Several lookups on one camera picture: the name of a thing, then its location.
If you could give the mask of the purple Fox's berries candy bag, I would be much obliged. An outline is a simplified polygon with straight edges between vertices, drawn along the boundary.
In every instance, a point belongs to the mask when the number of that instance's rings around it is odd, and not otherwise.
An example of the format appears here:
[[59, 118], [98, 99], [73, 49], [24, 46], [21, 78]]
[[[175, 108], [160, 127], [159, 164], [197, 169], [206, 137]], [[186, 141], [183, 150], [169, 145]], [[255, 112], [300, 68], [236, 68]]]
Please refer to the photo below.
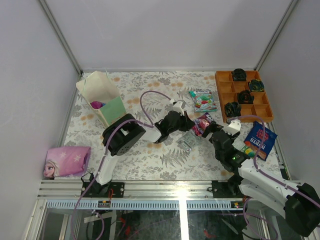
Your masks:
[[204, 113], [200, 117], [193, 120], [194, 126], [191, 128], [194, 134], [198, 137], [201, 137], [202, 134], [205, 132], [206, 128], [210, 125], [213, 121], [213, 117], [208, 113]]

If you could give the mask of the magenta Lot 100 candy bag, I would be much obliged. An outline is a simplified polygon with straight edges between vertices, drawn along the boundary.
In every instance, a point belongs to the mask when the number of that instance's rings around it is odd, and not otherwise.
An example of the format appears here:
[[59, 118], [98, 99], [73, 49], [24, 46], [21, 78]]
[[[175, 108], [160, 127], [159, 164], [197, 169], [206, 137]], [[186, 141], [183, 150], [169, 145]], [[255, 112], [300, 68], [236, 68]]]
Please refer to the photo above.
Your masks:
[[104, 107], [106, 104], [100, 101], [93, 101], [90, 103], [90, 105], [93, 109], [97, 110]]

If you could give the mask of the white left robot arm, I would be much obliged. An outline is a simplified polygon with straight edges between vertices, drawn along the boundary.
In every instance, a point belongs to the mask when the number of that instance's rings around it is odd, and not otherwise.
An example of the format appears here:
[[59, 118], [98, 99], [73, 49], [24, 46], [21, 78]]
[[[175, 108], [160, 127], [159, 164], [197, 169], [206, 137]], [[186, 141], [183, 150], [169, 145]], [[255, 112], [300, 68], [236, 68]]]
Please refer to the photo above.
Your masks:
[[102, 198], [109, 193], [108, 183], [112, 180], [119, 158], [138, 141], [160, 144], [167, 140], [170, 134], [176, 131], [188, 132], [195, 126], [195, 122], [184, 111], [182, 101], [173, 101], [172, 105], [173, 110], [152, 125], [143, 123], [128, 113], [104, 130], [102, 143], [105, 150], [98, 169], [92, 172], [89, 178], [94, 194]]

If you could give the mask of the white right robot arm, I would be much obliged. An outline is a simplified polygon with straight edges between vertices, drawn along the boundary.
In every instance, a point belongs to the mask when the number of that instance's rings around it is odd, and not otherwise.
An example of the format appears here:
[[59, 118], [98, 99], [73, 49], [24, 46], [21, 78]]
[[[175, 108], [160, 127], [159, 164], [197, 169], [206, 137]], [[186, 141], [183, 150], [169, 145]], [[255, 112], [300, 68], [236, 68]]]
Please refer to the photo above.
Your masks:
[[251, 197], [281, 215], [299, 235], [308, 237], [320, 224], [320, 197], [304, 183], [299, 185], [263, 170], [247, 154], [233, 146], [240, 134], [241, 123], [228, 126], [211, 122], [202, 137], [209, 137], [215, 158], [233, 176], [228, 180], [228, 192], [233, 197]]

